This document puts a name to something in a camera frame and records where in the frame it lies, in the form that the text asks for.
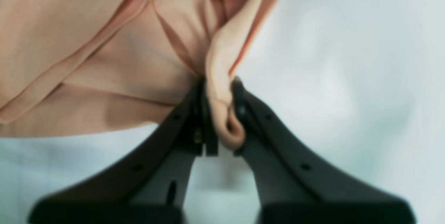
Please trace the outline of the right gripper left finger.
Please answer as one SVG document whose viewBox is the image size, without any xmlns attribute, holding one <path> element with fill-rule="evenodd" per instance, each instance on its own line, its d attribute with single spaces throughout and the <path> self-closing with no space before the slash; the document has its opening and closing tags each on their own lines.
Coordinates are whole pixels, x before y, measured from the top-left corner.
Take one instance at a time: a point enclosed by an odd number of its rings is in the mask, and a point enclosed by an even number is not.
<svg viewBox="0 0 445 224">
<path fill-rule="evenodd" d="M 181 224 L 191 167 L 203 155 L 218 155 L 204 78 L 143 143 L 96 175 L 43 197 L 28 222 Z"/>
</svg>

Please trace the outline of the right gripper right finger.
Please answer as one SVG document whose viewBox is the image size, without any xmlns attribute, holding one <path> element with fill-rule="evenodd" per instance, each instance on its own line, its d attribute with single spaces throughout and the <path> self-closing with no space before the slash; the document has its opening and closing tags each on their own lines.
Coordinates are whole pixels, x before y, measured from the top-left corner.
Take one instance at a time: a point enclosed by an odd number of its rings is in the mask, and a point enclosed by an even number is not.
<svg viewBox="0 0 445 224">
<path fill-rule="evenodd" d="M 235 113 L 246 140 L 235 151 L 254 173 L 261 224 L 414 224 L 402 198 L 333 166 L 304 145 L 239 78 Z"/>
</svg>

